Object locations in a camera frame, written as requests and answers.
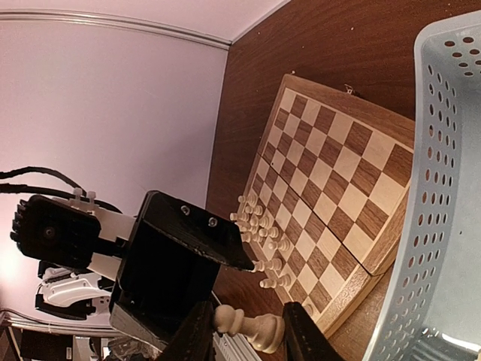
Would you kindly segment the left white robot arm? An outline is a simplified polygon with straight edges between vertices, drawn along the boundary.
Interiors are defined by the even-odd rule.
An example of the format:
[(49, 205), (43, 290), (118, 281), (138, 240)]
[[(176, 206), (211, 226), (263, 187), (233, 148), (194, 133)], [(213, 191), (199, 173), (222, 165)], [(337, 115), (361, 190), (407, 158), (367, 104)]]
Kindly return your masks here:
[(210, 298), (222, 266), (253, 269), (234, 223), (155, 190), (134, 217), (35, 195), (17, 222), (19, 248), (40, 262), (39, 310), (70, 320), (108, 312), (114, 329), (158, 349)]

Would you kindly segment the white bishop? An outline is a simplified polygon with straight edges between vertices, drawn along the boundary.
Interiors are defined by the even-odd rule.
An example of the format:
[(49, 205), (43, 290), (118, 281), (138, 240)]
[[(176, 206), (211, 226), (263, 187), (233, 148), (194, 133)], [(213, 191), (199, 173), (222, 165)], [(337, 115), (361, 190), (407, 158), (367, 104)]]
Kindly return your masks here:
[(276, 279), (265, 278), (259, 281), (259, 286), (263, 289), (275, 289), (278, 287), (289, 287), (291, 283), (290, 275), (286, 274)]

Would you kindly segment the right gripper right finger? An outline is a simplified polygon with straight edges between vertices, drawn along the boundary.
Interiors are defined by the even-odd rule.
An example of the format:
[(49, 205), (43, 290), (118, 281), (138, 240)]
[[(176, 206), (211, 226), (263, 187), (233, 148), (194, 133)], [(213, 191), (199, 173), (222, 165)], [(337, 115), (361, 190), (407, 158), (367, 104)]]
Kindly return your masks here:
[(288, 302), (283, 306), (283, 320), (286, 326), (284, 360), (342, 361), (299, 302)]

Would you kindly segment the white queen chess piece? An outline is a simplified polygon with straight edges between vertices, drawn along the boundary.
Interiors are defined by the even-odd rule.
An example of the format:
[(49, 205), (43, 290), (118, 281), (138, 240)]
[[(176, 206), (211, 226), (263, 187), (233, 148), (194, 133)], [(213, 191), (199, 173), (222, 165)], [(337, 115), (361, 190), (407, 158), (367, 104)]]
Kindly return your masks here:
[(253, 273), (255, 272), (265, 272), (268, 271), (280, 271), (283, 267), (283, 261), (280, 258), (274, 257), (271, 260), (259, 260), (254, 261), (254, 269), (252, 270)]

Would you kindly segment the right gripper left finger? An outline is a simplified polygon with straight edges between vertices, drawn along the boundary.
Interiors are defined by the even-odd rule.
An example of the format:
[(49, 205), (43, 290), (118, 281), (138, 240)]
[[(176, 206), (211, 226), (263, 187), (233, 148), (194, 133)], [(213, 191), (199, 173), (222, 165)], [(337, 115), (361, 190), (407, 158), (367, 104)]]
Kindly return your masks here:
[(212, 301), (199, 302), (189, 312), (157, 360), (215, 360), (213, 334), (213, 303)]

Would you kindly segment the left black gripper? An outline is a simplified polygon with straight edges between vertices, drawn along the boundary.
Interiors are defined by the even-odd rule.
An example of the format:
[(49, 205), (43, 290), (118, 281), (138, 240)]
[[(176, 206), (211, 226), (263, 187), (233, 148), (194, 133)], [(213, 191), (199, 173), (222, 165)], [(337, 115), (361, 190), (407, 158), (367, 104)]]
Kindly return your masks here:
[(110, 298), (110, 325), (167, 344), (189, 312), (210, 298), (221, 266), (251, 271), (239, 228), (166, 193), (149, 191), (137, 215)]

